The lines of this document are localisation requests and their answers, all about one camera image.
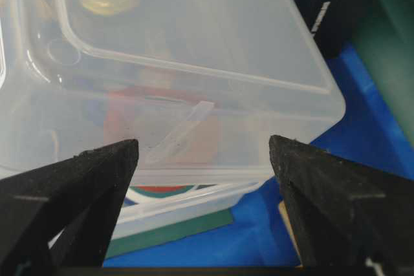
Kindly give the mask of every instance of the green mat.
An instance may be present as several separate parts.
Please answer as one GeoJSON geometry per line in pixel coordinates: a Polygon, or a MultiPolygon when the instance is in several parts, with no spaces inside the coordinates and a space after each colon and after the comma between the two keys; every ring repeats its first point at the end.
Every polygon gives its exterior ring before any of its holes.
{"type": "Polygon", "coordinates": [[[226,226],[232,222],[232,213],[229,209],[226,209],[191,220],[164,226],[163,228],[154,229],[152,231],[115,239],[112,240],[109,245],[106,259],[131,251],[179,240],[190,235],[226,226]]]}
{"type": "Polygon", "coordinates": [[[353,43],[414,146],[414,0],[376,0],[353,43]]]}

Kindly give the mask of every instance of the clear plastic container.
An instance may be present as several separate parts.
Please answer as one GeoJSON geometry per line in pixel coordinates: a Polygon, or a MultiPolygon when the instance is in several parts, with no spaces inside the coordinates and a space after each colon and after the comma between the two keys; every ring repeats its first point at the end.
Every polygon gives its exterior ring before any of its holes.
{"type": "Polygon", "coordinates": [[[170,224],[215,213],[238,203],[244,194],[252,192],[262,185],[221,184],[188,191],[166,198],[140,198],[136,204],[123,207],[112,239],[150,231],[170,224]]]}
{"type": "Polygon", "coordinates": [[[292,0],[1,0],[0,174],[125,138],[136,185],[262,182],[344,101],[292,0]]]}

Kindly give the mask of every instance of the blue surface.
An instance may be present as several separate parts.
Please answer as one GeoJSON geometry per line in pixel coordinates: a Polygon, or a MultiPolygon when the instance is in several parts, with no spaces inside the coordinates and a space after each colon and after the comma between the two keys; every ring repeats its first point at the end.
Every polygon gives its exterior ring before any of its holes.
{"type": "MultiPolygon", "coordinates": [[[[414,179],[414,151],[352,47],[328,62],[347,104],[345,117],[314,145],[414,179]]],[[[104,266],[294,266],[274,179],[232,208],[234,223],[109,259],[104,266]]]]}

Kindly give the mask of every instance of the white label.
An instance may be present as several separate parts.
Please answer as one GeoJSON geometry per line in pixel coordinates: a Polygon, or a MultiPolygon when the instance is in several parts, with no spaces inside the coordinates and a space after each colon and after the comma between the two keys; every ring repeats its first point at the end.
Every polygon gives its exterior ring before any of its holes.
{"type": "Polygon", "coordinates": [[[315,36],[315,33],[318,31],[319,26],[321,25],[323,18],[325,17],[326,11],[329,8],[329,5],[331,4],[330,1],[326,1],[322,4],[322,8],[318,14],[318,17],[316,18],[315,24],[313,24],[312,30],[310,32],[312,32],[312,35],[315,36]]]}

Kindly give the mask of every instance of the container lid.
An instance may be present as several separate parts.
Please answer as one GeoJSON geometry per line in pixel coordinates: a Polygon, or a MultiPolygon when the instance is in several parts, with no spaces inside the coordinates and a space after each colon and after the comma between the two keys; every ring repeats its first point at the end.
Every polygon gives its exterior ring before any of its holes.
{"type": "Polygon", "coordinates": [[[292,0],[1,0],[0,173],[125,138],[133,183],[272,176],[344,103],[292,0]]]}

